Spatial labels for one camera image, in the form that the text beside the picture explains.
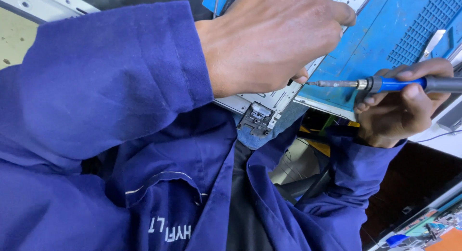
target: ventilation grille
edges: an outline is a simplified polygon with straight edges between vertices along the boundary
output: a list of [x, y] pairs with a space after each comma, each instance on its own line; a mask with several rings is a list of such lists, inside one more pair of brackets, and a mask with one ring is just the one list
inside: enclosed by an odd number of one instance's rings
[[387, 60], [396, 66], [416, 63], [430, 38], [451, 21], [462, 6], [462, 0], [429, 0], [417, 20], [395, 45]]

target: sleeve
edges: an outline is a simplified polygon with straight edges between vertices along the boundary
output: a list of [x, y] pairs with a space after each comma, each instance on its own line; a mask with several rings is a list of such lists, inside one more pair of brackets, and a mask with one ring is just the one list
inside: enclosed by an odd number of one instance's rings
[[0, 71], [0, 159], [76, 171], [212, 100], [187, 1], [46, 23], [23, 63]]
[[353, 141], [356, 134], [353, 127], [335, 127], [330, 131], [331, 185], [320, 196], [301, 199], [295, 206], [309, 215], [299, 218], [301, 225], [317, 225], [313, 227], [317, 232], [305, 234], [329, 236], [317, 242], [321, 246], [336, 245], [345, 251], [361, 250], [359, 230], [367, 219], [368, 199], [378, 192], [390, 161], [406, 143], [402, 140], [391, 149], [374, 148], [356, 144]]

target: hand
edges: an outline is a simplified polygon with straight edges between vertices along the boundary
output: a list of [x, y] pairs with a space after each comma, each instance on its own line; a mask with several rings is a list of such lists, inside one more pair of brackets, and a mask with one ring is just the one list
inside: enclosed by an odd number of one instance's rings
[[284, 88], [355, 21], [350, 6], [332, 0], [236, 0], [222, 17], [196, 22], [214, 96]]
[[[430, 59], [394, 70], [380, 70], [378, 76], [411, 81], [426, 75], [453, 77], [451, 63], [445, 59]], [[399, 140], [423, 132], [431, 126], [431, 116], [448, 99], [450, 93], [425, 94], [418, 84], [407, 85], [400, 93], [378, 93], [355, 106], [358, 113], [358, 136], [368, 144], [392, 148]]]

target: navy blue jacket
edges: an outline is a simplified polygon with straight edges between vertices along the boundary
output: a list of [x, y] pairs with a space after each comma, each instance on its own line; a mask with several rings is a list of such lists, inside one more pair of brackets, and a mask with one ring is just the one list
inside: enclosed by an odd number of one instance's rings
[[[23, 64], [0, 71], [0, 250], [224, 250], [237, 134], [212, 100], [187, 2], [41, 25]], [[367, 199], [401, 147], [333, 135], [334, 184], [293, 207], [267, 172], [298, 125], [247, 163], [271, 244], [360, 250]], [[80, 175], [98, 154], [101, 177]]]

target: gray grip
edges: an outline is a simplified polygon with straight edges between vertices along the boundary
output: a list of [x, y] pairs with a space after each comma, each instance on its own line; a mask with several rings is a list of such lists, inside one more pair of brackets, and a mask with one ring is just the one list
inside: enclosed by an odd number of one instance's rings
[[462, 78], [425, 76], [427, 79], [426, 93], [462, 93]]

